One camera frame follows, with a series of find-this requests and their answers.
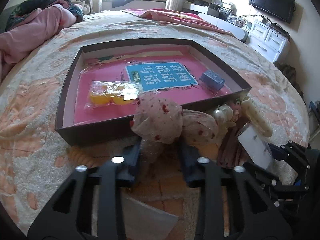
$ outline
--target white cabinet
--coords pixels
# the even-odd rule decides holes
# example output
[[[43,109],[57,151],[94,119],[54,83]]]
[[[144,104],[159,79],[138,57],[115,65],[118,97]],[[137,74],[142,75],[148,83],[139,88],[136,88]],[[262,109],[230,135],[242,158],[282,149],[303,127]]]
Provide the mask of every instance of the white cabinet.
[[[283,60],[290,48],[286,37],[258,21],[252,25],[246,44],[272,63]]]

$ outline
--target cardboard box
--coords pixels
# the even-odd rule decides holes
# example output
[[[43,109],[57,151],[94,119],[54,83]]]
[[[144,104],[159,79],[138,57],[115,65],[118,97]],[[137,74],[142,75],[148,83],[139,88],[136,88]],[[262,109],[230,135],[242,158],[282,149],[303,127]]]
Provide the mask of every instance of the cardboard box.
[[[226,80],[225,84],[231,90],[227,95],[208,99],[192,98],[191,102],[182,104],[183,108],[207,111],[227,101],[243,98],[251,89],[251,86],[230,66],[212,52],[191,40],[148,38],[92,44],[80,48],[69,68],[60,94],[55,130],[70,145],[80,146],[133,135],[129,126],[133,117],[132,114],[105,121],[74,125],[77,90],[84,62],[92,58],[116,57],[113,55],[134,55],[135,52],[144,49],[164,50],[165,48],[174,50],[177,46],[187,49],[188,53],[196,58],[205,69],[211,69],[224,78]]]

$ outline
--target plastic bag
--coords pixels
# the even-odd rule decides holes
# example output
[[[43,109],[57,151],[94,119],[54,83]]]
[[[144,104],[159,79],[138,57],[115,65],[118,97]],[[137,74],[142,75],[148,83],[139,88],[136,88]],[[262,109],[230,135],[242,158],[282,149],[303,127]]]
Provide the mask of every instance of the plastic bag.
[[[146,179],[150,165],[156,162],[157,158],[164,152],[164,146],[161,142],[141,140],[138,181]]]
[[[142,85],[131,81],[92,81],[85,108],[109,104],[136,104],[136,98],[143,91]]]
[[[92,235],[97,237],[100,186],[94,187],[92,203]],[[178,217],[122,194],[125,232],[132,240],[164,240],[178,221]]]
[[[182,136],[191,146],[201,146],[215,142],[219,133],[215,119],[208,114],[183,109]]]
[[[139,96],[131,129],[143,139],[171,144],[182,131],[182,107],[153,94]]]

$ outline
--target white desk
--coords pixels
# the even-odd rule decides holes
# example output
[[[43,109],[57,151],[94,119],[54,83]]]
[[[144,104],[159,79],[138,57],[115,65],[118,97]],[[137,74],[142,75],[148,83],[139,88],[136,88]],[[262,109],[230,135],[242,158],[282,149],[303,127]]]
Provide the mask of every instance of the white desk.
[[[201,17],[202,19],[204,19],[205,21],[207,21],[213,25],[216,25],[218,28],[221,28],[225,31],[231,32],[238,40],[242,40],[245,37],[244,30],[239,28],[238,26],[233,25],[232,23],[228,23],[228,22],[221,20],[217,17],[211,16],[208,14],[204,14],[204,13],[199,13],[198,16]]]
[[[215,17],[219,16],[219,12],[218,11],[210,9],[207,6],[201,6],[201,5],[196,5],[196,4],[189,3],[189,2],[184,2],[183,3],[183,7],[185,9],[196,11],[196,12],[199,12],[199,13],[209,14],[209,15],[212,15],[212,16],[215,16]]]

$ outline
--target bedspread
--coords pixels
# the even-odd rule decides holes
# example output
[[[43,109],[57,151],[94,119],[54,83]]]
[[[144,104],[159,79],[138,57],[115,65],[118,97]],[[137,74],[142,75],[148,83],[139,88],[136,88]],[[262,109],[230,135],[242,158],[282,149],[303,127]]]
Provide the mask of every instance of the bedspread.
[[[74,168],[68,159],[68,144],[54,131],[54,122],[64,78],[79,48],[150,36],[190,39],[212,51],[252,86],[250,95],[274,126],[268,140],[281,145],[290,139],[307,146],[309,124],[303,100],[273,64],[236,38],[137,19],[124,12],[88,15],[83,22],[63,29],[15,65],[0,87],[0,200],[24,233]],[[110,141],[81,151],[103,163],[134,139]],[[216,151],[212,149],[213,146],[203,147],[200,152],[215,158]],[[140,184],[133,195],[181,217],[168,238],[191,239],[198,193],[185,187],[175,158],[167,163],[160,171],[162,176]],[[294,172],[283,162],[276,162],[273,170],[284,183],[294,177]]]
[[[0,34],[0,79],[4,79],[14,64],[63,28],[76,22],[76,17],[60,4],[33,11],[35,17],[26,24]]]
[[[145,19],[150,19],[155,21],[162,21],[162,22],[169,22],[171,24],[186,25],[186,26],[194,27],[198,29],[204,29],[204,30],[214,31],[217,33],[232,35],[231,32],[227,32],[223,29],[220,29],[217,26],[209,22],[206,22],[205,20],[201,19],[198,15],[193,13],[177,12],[177,11],[172,11],[167,9],[150,9],[150,10],[126,9],[121,11],[130,13],[140,18],[145,18]]]

